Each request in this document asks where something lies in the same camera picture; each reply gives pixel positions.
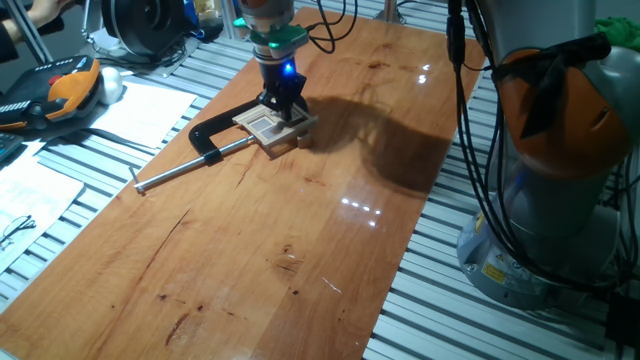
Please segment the metal rod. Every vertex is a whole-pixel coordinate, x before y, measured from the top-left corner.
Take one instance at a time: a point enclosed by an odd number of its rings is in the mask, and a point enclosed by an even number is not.
[[[51,53],[49,53],[49,50],[44,45],[38,29],[33,25],[22,4],[17,0],[2,0],[2,2],[9,12],[9,16],[15,21],[16,27],[22,35],[22,39],[27,44],[27,47],[38,64],[44,65],[53,62]]]
[[[82,37],[89,43],[93,43],[93,36],[89,33],[89,12],[91,11],[91,1],[92,0],[85,0],[84,2],[84,15],[82,18],[82,29],[80,29],[80,32],[82,34]]]
[[[201,167],[202,165],[204,165],[204,156],[201,156],[197,159],[193,159],[191,161],[189,161],[186,164],[182,164],[180,166],[177,166],[169,171],[163,172],[162,174],[156,175],[154,177],[152,177],[151,179],[139,182],[135,185],[133,185],[134,188],[136,188],[136,190],[138,190],[139,193],[143,193],[145,192],[147,189],[163,183],[167,180],[170,180],[174,177],[180,176],[182,174],[188,173],[191,170],[194,170],[196,168]]]
[[[220,0],[220,7],[222,7],[222,24],[224,26],[225,35],[231,40],[238,40],[239,36],[233,28],[233,21],[236,19],[236,10],[233,6],[233,0]]]
[[[225,156],[232,154],[246,146],[249,145],[249,143],[251,141],[255,140],[255,136],[251,135],[249,137],[246,137],[244,139],[240,139],[236,142],[233,142],[227,146],[223,146],[220,148],[220,157],[224,158]],[[136,190],[138,190],[138,192],[140,194],[144,193],[146,190],[150,189],[153,186],[159,185],[167,180],[173,179],[175,177],[178,177],[182,174],[186,174],[192,170],[195,170],[197,168],[202,167],[203,165],[205,165],[205,157],[201,156],[197,159],[193,159],[191,161],[189,161],[186,164],[182,164],[180,166],[177,166],[169,171],[163,172],[162,174],[156,175],[154,177],[152,177],[151,179],[136,183],[133,185],[134,188],[136,188]]]
[[[245,146],[248,146],[249,143],[255,139],[256,137],[251,135],[244,139],[240,139],[238,141],[232,142],[227,146],[223,146],[220,148],[220,155],[222,155],[222,157],[225,157],[229,154],[233,154],[234,152],[244,148]]]

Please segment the clamp handle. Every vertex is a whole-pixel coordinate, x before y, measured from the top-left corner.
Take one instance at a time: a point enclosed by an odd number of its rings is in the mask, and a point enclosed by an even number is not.
[[[204,157],[206,165],[213,165],[222,158],[220,149],[211,141],[211,136],[232,127],[234,125],[234,117],[259,104],[260,102],[257,99],[248,101],[197,124],[189,131],[189,141],[191,141],[191,145],[196,149],[198,154]]]

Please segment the black cable bundle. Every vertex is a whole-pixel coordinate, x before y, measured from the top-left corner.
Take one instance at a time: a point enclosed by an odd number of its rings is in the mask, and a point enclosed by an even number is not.
[[[343,35],[339,36],[338,38],[335,38],[333,36],[333,32],[331,31],[331,26],[333,25],[337,25],[339,24],[342,19],[344,18],[345,13],[347,12],[347,0],[342,0],[342,14],[340,14],[340,17],[338,18],[338,20],[333,21],[333,22],[329,22],[327,20],[327,15],[324,12],[324,8],[322,7],[322,0],[318,0],[318,11],[320,11],[320,16],[322,17],[322,22],[318,22],[315,24],[311,24],[307,27],[305,27],[305,30],[307,30],[309,33],[315,29],[316,27],[320,26],[320,25],[324,25],[324,27],[327,29],[327,33],[329,34],[328,38],[322,38],[322,37],[316,37],[316,36],[311,36],[309,35],[309,40],[311,40],[311,42],[318,48],[320,49],[320,51],[322,51],[325,54],[333,54],[336,51],[336,41],[340,41],[344,38],[346,38],[347,36],[349,36],[349,34],[351,34],[351,31],[353,30],[353,27],[356,25],[356,19],[358,18],[358,0],[353,0],[354,5],[355,5],[355,9],[353,11],[353,20],[351,21],[351,26],[349,26],[349,29],[347,30],[347,32],[345,32]],[[331,43],[331,48],[330,49],[325,49],[322,45],[320,45],[319,41],[328,41]]]
[[[467,0],[467,10],[469,12],[469,18],[474,25],[474,31],[478,42],[482,46],[485,55],[489,59],[489,69],[495,69],[495,62],[493,59],[491,44],[488,37],[488,33],[482,22],[482,17],[478,10],[475,0]],[[625,170],[625,188],[627,197],[627,210],[629,215],[629,226],[631,232],[631,239],[625,241],[622,231],[620,231],[620,240],[622,244],[622,254],[617,253],[616,259],[618,260],[617,274],[612,279],[588,284],[584,282],[575,281],[570,278],[566,278],[545,270],[538,265],[523,248],[522,244],[518,241],[513,228],[511,226],[511,220],[506,211],[504,203],[503,193],[503,153],[504,153],[504,113],[498,95],[498,108],[496,115],[496,124],[493,133],[493,139],[491,147],[489,148],[489,155],[487,164],[485,167],[485,176],[482,177],[480,166],[475,154],[473,141],[471,138],[471,127],[469,124],[469,114],[467,111],[466,100],[464,96],[464,89],[462,85],[461,70],[464,64],[465,58],[465,28],[464,20],[462,19],[462,0],[449,0],[449,19],[447,22],[447,37],[448,37],[448,50],[449,58],[453,63],[454,71],[456,74],[456,92],[457,92],[457,121],[458,121],[458,135],[460,137],[460,146],[462,148],[463,157],[467,165],[467,172],[471,181],[473,192],[478,199],[480,209],[484,214],[485,221],[491,229],[497,241],[504,248],[505,251],[517,262],[519,262],[524,268],[530,271],[539,279],[551,283],[556,286],[562,286],[571,288],[573,290],[595,293],[603,291],[612,291],[619,286],[627,282],[633,276],[633,270],[638,261],[638,241],[635,229],[635,211],[633,204],[631,204],[631,187],[637,182],[637,180],[629,180],[629,172],[631,167],[632,157],[629,155],[626,161]],[[494,203],[491,199],[488,189],[488,174],[490,171],[490,162],[494,152],[494,147],[498,144],[498,178],[497,178],[497,203],[499,209],[496,210]]]

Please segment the black device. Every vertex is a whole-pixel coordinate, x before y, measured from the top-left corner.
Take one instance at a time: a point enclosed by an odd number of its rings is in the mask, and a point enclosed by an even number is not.
[[[129,52],[150,58],[160,57],[189,26],[183,0],[103,0],[102,18]]]
[[[100,64],[73,56],[26,71],[0,98],[0,130],[44,129],[85,116],[98,101]]]
[[[23,140],[22,136],[0,133],[0,162],[18,150]]]

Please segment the small wooden piece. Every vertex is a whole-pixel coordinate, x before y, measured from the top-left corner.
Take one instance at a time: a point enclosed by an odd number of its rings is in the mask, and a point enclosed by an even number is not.
[[[318,117],[307,114],[294,104],[291,109],[291,125],[282,126],[282,119],[276,112],[258,105],[234,117],[233,122],[254,135],[265,149],[271,149],[306,133],[318,122]]]

